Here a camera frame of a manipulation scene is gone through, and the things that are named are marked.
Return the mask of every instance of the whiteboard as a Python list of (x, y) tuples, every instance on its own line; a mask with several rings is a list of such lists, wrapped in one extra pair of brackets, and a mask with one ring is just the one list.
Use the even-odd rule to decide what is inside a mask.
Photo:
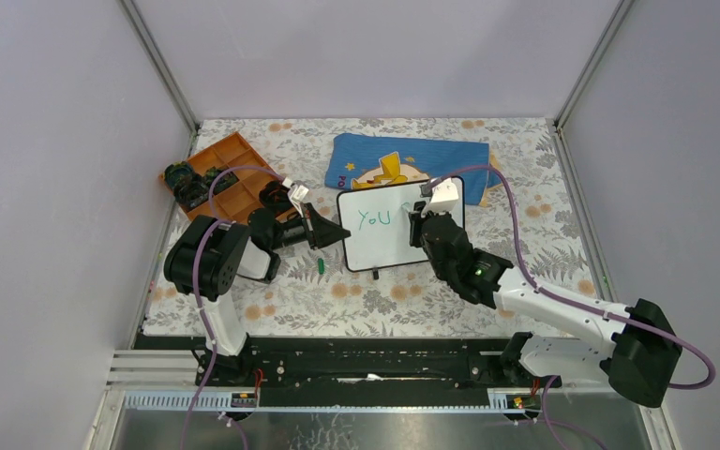
[[(459, 202), (451, 218), (465, 228), (465, 199), (462, 178), (451, 179), (457, 186)], [(341, 227), (351, 236), (343, 240), (346, 268), (351, 272), (381, 269), (392, 265), (427, 260), (422, 248), (410, 247), (410, 219), (407, 214), (421, 197), (426, 181), (402, 185), (350, 190), (337, 195)]]

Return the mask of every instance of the cartoon character print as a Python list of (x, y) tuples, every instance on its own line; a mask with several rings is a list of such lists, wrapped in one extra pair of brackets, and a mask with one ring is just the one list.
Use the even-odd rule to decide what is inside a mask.
[[(415, 162), (407, 157), (408, 162)], [(367, 171), (352, 179), (352, 189), (377, 188), (379, 186), (397, 185), (410, 181), (428, 180), (428, 173), (418, 170), (412, 164), (402, 164), (398, 152), (380, 158), (380, 167)]]

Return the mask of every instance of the blue cloth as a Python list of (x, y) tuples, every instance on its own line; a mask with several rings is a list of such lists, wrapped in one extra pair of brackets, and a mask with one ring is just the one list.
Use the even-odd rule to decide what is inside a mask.
[[(324, 183), (330, 188), (360, 189), (408, 183), (489, 163), (483, 142), (385, 138), (343, 133), (334, 139)], [(486, 171), (465, 172), (465, 203), (479, 204), (485, 188), (501, 180)]]

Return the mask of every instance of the white wall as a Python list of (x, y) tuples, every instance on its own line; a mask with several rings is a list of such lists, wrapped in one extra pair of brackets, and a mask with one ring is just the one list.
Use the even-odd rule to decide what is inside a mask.
[(554, 116), (617, 0), (138, 0), (200, 119)]
[(81, 448), (187, 138), (116, 1), (0, 1), (0, 449)]
[[(566, 133), (621, 300), (719, 369), (667, 402), (684, 450), (720, 448), (720, 2), (637, 2)], [(676, 381), (703, 376), (686, 352)]]

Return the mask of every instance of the robotic arm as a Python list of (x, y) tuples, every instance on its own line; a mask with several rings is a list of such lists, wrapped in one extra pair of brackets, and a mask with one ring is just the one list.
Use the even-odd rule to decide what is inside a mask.
[(577, 339), (515, 333), (502, 354), (513, 383), (559, 375), (606, 383), (638, 404), (661, 405), (681, 348), (659, 336), (608, 319), (628, 317), (674, 334), (657, 305), (640, 299), (635, 307), (592, 299), (560, 287), (553, 293), (605, 311), (603, 317), (541, 294), (510, 261), (473, 248), (468, 234), (451, 218), (458, 201), (456, 186), (446, 180), (425, 192), (410, 213), (410, 244), (422, 248), (435, 276), (472, 304), (525, 314)]

